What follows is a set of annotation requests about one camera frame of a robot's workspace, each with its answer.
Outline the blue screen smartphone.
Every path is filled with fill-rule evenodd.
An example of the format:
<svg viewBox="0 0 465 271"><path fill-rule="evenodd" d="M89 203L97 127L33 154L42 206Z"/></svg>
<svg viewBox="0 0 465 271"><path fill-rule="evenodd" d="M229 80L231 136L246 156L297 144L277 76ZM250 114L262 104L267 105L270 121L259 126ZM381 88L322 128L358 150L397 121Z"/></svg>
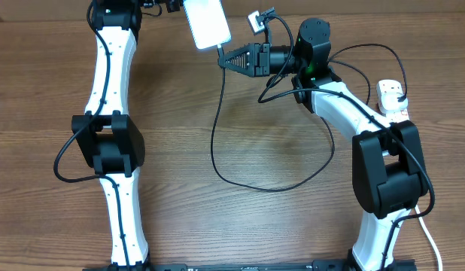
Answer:
<svg viewBox="0 0 465 271"><path fill-rule="evenodd" d="M197 49L231 41L221 0L184 0L183 5Z"/></svg>

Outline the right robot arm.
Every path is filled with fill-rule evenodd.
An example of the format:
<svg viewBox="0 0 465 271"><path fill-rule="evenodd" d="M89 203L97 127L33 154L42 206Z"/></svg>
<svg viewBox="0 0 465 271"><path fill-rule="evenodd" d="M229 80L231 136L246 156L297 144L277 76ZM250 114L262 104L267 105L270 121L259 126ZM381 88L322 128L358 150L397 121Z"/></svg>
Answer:
<svg viewBox="0 0 465 271"><path fill-rule="evenodd" d="M313 267L334 270L414 270L413 260L396 260L395 242L407 220L422 219L418 201L434 197L416 125L390 120L361 102L331 68L330 24L302 22L290 42L250 43L220 51L223 71L269 76L268 87L292 77L292 94L329 129L352 145L352 185L363 209L360 233L344 260L315 260Z"/></svg>

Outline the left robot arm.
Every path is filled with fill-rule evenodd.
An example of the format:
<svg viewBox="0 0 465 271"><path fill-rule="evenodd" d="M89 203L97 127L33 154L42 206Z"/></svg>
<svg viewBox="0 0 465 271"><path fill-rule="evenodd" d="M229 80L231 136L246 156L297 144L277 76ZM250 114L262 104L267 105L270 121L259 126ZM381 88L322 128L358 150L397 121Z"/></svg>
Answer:
<svg viewBox="0 0 465 271"><path fill-rule="evenodd" d="M111 228L107 270L151 270L141 222L138 181L144 137L129 116L132 59L144 8L179 11L181 1L93 1L87 22L96 36L93 87L82 115L71 119L72 139L105 194Z"/></svg>

